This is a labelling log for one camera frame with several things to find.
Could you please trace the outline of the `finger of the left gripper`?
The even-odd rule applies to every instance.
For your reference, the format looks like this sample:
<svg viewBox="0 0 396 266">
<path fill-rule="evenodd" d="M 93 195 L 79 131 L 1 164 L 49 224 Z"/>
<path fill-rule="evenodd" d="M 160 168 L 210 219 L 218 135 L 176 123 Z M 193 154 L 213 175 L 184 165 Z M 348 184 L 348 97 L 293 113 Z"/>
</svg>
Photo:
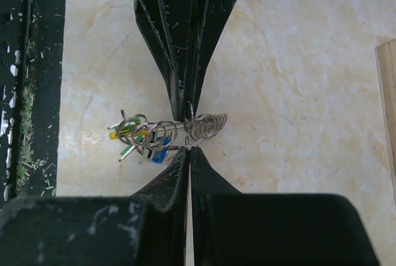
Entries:
<svg viewBox="0 0 396 266">
<path fill-rule="evenodd" d="M 187 116 L 194 0 L 134 0 L 136 24 L 165 81 L 174 119 Z"/>
<path fill-rule="evenodd" d="M 237 0 L 196 0 L 198 21 L 188 100 L 197 110 L 205 73 L 223 29 Z"/>
</svg>

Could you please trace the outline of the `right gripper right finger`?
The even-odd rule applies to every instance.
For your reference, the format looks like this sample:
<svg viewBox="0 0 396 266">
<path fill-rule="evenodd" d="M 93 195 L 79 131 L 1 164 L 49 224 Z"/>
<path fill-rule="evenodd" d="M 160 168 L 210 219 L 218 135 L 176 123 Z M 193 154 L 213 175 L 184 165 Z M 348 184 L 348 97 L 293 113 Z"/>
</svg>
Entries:
<svg viewBox="0 0 396 266">
<path fill-rule="evenodd" d="M 378 265 L 361 218 L 337 194 L 244 194 L 190 153 L 196 265 Z"/>
</svg>

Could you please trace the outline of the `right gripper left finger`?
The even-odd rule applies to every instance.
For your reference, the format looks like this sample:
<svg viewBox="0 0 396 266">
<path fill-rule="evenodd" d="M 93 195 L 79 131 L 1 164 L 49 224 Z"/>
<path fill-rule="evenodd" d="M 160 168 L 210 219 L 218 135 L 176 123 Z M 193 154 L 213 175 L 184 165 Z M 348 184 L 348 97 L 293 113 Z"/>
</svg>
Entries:
<svg viewBox="0 0 396 266">
<path fill-rule="evenodd" d="M 189 152 L 128 197 L 19 197 L 1 211 L 2 265 L 184 265 Z"/>
</svg>

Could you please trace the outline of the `large keyring with rings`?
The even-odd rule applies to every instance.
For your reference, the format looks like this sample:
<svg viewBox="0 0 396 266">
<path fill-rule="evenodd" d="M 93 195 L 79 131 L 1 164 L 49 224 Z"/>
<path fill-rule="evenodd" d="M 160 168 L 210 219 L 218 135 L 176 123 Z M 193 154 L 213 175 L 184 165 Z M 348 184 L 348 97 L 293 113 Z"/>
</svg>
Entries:
<svg viewBox="0 0 396 266">
<path fill-rule="evenodd" d="M 196 115 L 190 101 L 187 103 L 187 117 L 179 122 L 166 120 L 152 122 L 144 114 L 129 116 L 123 109 L 121 117 L 119 123 L 108 127 L 109 138 L 126 145 L 119 155 L 119 161 L 124 161 L 135 152 L 154 164 L 171 161 L 169 153 L 181 148 L 177 144 L 178 134 L 185 135 L 182 146 L 189 150 L 218 135 L 228 120 L 225 113 Z"/>
</svg>

